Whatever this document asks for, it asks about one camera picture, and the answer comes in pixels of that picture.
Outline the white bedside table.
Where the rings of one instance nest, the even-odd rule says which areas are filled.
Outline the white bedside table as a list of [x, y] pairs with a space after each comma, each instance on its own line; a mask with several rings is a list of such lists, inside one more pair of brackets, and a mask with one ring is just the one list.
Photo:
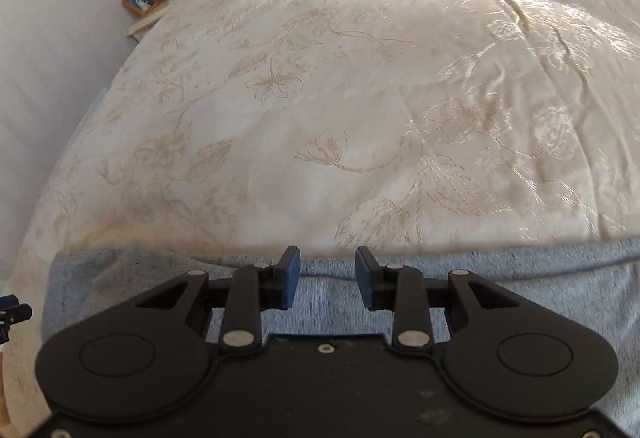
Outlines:
[[155, 11], [144, 16], [142, 19], [132, 24], [126, 33], [126, 37], [133, 39], [135, 42], [140, 40], [146, 35], [146, 33], [163, 17], [166, 13], [167, 6], [162, 5]]

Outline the cream embroidered bedspread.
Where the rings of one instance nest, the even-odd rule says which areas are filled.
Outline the cream embroidered bedspread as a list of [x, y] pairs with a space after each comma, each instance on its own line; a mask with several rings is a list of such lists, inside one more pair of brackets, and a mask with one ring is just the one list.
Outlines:
[[55, 255], [308, 257], [639, 231], [639, 0], [179, 0], [66, 146], [17, 255], [1, 432]]

